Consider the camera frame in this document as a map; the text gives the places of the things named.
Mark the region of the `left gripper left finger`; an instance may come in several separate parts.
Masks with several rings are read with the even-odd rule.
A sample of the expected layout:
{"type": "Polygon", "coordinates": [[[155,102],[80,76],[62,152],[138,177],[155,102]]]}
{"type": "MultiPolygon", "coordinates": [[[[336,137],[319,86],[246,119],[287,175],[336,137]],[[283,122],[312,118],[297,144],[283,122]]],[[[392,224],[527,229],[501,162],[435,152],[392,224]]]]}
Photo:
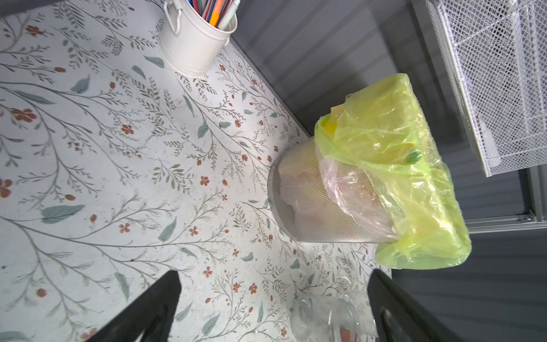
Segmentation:
{"type": "Polygon", "coordinates": [[[89,341],[167,341],[182,291],[179,273],[166,272],[89,341]]]}

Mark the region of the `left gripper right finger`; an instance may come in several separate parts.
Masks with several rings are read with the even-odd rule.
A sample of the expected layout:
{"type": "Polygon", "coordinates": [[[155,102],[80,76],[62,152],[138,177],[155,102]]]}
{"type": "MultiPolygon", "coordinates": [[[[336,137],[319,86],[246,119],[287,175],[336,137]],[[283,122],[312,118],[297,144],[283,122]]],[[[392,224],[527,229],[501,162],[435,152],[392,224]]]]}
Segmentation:
{"type": "Polygon", "coordinates": [[[367,287],[379,341],[461,341],[380,269],[367,287]]]}

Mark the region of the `oatmeal jar with beige lid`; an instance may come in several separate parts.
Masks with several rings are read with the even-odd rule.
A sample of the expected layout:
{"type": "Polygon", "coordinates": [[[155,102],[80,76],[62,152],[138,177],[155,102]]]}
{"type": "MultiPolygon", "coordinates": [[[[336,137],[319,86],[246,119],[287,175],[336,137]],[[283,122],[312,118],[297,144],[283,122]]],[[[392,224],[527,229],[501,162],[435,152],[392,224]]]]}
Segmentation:
{"type": "Polygon", "coordinates": [[[291,330],[298,341],[368,341],[378,332],[365,292],[340,297],[305,294],[293,304],[291,330]]]}

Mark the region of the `grey bin with green bag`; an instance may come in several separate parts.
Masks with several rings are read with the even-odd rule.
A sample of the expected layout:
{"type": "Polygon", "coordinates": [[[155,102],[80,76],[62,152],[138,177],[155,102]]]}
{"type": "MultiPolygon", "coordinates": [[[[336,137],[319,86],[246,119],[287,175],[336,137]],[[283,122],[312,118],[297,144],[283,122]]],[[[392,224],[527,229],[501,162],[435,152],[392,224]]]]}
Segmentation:
{"type": "Polygon", "coordinates": [[[449,168],[406,74],[352,93],[284,152],[268,195],[281,230],[310,243],[366,243],[390,269],[463,264],[472,252],[449,168]]]}

